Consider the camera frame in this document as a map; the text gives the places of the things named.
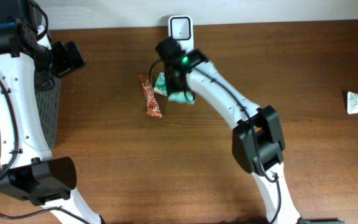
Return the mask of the teal tissue packet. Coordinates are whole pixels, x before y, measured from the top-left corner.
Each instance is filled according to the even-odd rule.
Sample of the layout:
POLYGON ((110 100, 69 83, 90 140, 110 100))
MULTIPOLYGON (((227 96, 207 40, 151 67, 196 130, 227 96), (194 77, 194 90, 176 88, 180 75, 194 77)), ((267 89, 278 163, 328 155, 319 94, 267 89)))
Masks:
POLYGON ((157 81, 154 85, 154 92, 159 95, 167 96, 169 101, 177 103, 186 103, 189 105, 193 105, 195 103, 195 96, 191 91, 168 92, 165 74, 163 72, 160 72, 157 77, 157 81))

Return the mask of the orange red snack bar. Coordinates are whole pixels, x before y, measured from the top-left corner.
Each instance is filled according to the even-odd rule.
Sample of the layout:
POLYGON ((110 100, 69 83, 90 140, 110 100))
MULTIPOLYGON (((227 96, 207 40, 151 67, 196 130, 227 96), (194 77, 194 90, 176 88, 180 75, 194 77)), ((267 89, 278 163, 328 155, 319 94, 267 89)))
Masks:
POLYGON ((139 79, 147 106, 146 114, 149 116, 161 118, 162 112, 155 98, 151 79, 147 75, 139 75, 139 79))

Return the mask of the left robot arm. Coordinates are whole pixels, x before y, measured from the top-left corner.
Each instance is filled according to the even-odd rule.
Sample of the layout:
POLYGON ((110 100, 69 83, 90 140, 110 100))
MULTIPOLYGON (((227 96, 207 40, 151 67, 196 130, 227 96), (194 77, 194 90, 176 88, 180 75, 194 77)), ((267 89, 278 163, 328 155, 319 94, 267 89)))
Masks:
POLYGON ((55 159, 41 114, 52 115, 56 80, 85 66, 74 42, 53 42, 35 1, 0 1, 0 193, 50 212, 62 223, 102 223, 77 185, 74 162, 55 159))

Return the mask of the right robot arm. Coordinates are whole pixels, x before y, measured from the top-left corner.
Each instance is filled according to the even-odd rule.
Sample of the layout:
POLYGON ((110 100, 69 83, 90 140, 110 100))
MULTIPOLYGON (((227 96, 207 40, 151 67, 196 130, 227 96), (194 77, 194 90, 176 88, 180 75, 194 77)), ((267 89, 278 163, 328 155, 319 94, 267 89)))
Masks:
POLYGON ((232 129, 232 154, 252 175, 269 223, 301 223, 284 176, 285 141, 272 106, 260 107, 237 91, 198 49, 185 51, 169 37, 155 48, 169 94, 191 91, 204 98, 232 129))

